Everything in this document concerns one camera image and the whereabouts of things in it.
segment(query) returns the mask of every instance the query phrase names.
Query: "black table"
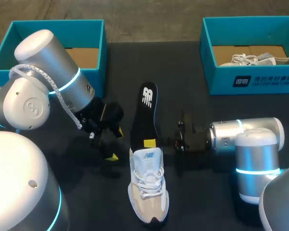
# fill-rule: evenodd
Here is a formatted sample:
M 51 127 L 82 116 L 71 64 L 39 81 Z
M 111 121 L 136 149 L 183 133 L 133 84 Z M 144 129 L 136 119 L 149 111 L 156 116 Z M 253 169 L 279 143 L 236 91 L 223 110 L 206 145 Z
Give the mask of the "black table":
M 195 122 L 203 126 L 219 120 L 277 117 L 286 136 L 280 165 L 289 167 L 289 94 L 210 96 L 198 42 L 110 43 L 105 100 L 119 101 L 125 111 L 121 123 L 125 137 L 118 145 L 122 161 L 114 167 L 118 177 L 101 176 L 101 158 L 90 148 L 88 135 L 77 130 L 55 101 L 51 102 L 50 117 L 41 128 L 21 132 L 43 151 L 55 173 L 68 203 L 70 231 L 145 230 L 130 205 L 127 186 L 129 131 L 136 95 L 146 80 L 158 86 L 156 123 L 163 137 L 173 137 L 182 109 L 193 113 Z M 172 149 L 164 150 L 170 210 L 163 230 L 263 230 L 238 220 L 229 174 L 209 168 L 196 170 L 189 164 L 191 167 L 179 178 L 173 153 Z

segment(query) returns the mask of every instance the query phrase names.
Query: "shoe box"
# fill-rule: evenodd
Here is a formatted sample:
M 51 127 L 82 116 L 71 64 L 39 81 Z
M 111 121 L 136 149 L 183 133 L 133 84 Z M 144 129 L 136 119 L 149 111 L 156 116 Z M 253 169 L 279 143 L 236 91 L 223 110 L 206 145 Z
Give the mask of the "shoe box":
M 234 54 L 289 57 L 289 16 L 203 18 L 199 51 L 211 95 L 289 93 L 289 65 L 219 66 Z
M 14 57 L 17 45 L 42 29 L 54 33 L 92 84 L 96 95 L 103 97 L 107 62 L 103 20 L 12 21 L 0 45 L 0 86 L 8 81 L 10 69 L 18 64 Z

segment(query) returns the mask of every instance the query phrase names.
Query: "cable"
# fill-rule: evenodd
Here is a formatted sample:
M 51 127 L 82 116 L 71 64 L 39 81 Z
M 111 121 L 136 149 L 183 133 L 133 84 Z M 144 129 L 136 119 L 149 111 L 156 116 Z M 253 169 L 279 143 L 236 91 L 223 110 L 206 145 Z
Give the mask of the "cable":
M 48 82 L 49 84 L 51 85 L 51 87 L 53 88 L 53 90 L 55 91 L 57 97 L 58 97 L 58 100 L 61 104 L 61 106 L 63 107 L 63 109 L 65 110 L 65 112 L 69 115 L 69 117 L 71 117 L 71 119 L 74 121 L 74 123 L 76 124 L 77 128 L 78 129 L 81 129 L 82 128 L 82 124 L 80 123 L 80 121 L 76 118 L 76 116 L 71 112 L 71 110 L 68 108 L 68 106 L 66 105 L 66 103 L 64 102 L 64 99 L 57 87 L 57 85 L 54 83 L 53 79 L 50 78 L 50 76 L 48 74 L 46 74 L 45 72 L 43 72 L 41 69 L 35 67 L 35 66 L 32 66 L 32 65 L 28 65 L 28 64 L 18 64 L 16 65 L 15 67 L 13 67 L 10 72 L 9 72 L 9 78 L 12 77 L 13 75 L 13 72 L 15 72 L 13 69 L 16 68 L 16 69 L 28 69 L 28 70 L 32 70 L 32 71 L 35 71 L 37 73 L 39 73 L 40 75 L 42 75 Z

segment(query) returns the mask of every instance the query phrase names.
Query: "new balance logo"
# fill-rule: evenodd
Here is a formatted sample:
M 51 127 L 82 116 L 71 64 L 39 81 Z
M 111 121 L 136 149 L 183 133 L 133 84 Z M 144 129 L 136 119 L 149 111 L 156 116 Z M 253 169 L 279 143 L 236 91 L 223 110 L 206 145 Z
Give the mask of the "new balance logo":
M 146 104 L 149 108 L 151 108 L 152 104 L 152 97 L 153 97 L 153 92 L 151 89 L 144 88 L 143 92 L 143 103 Z
M 145 155 L 145 156 L 144 156 L 144 159 L 147 159 L 147 158 L 153 157 L 154 153 L 146 153 L 146 154 L 144 154 L 144 155 Z

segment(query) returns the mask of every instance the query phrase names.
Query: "box label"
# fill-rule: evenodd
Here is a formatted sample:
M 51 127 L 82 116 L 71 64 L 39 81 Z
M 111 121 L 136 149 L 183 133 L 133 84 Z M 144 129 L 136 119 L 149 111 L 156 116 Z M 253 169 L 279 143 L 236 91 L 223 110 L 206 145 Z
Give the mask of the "box label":
M 256 86 L 288 86 L 289 76 L 256 76 L 252 83 Z
M 232 87 L 234 88 L 247 87 L 250 83 L 250 78 L 251 76 L 236 76 Z

